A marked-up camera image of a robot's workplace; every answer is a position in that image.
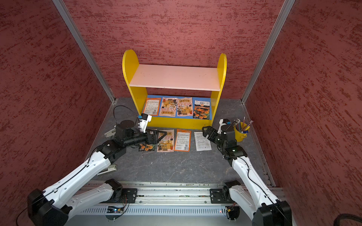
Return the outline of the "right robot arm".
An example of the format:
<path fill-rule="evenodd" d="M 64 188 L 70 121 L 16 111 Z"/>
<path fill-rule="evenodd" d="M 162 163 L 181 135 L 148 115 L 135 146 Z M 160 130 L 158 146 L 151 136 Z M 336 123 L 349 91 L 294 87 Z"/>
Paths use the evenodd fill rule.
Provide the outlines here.
<path fill-rule="evenodd" d="M 234 201 L 251 219 L 253 226 L 292 226 L 292 210 L 286 201 L 281 201 L 255 171 L 246 151 L 238 145 L 237 130 L 221 124 L 216 130 L 203 127 L 202 133 L 219 148 L 223 158 L 237 172 L 247 190 L 232 184 L 228 198 Z"/>

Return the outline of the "marigold seed bag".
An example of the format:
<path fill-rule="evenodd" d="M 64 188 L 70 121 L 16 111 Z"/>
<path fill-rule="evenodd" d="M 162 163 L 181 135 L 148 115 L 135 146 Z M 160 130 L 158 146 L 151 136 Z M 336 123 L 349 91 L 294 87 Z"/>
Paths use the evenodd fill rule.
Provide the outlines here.
<path fill-rule="evenodd" d="M 157 149 L 157 144 L 140 144 L 139 151 L 155 151 Z"/>
<path fill-rule="evenodd" d="M 200 120 L 210 120 L 211 105 L 208 100 L 193 99 L 193 118 Z"/>

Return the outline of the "white seed bag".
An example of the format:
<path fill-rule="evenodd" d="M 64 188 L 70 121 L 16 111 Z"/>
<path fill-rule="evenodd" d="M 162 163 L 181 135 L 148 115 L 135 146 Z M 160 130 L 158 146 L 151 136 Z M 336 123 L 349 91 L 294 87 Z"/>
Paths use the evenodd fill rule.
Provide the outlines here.
<path fill-rule="evenodd" d="M 211 151 L 211 142 L 203 136 L 203 132 L 194 132 L 196 150 L 199 151 Z"/>

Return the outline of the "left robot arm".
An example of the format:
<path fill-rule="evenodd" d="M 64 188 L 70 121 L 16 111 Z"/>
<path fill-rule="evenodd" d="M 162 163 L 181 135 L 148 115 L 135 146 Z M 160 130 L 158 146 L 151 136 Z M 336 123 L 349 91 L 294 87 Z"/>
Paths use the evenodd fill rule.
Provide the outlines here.
<path fill-rule="evenodd" d="M 114 179 L 90 191 L 77 192 L 93 177 L 112 165 L 126 149 L 139 144 L 156 145 L 167 132 L 147 129 L 148 121 L 141 120 L 139 127 L 125 120 L 115 126 L 115 135 L 98 146 L 91 156 L 59 182 L 44 190 L 35 189 L 27 197 L 27 214 L 36 226 L 63 226 L 77 213 L 105 201 L 129 200 L 123 186 Z"/>

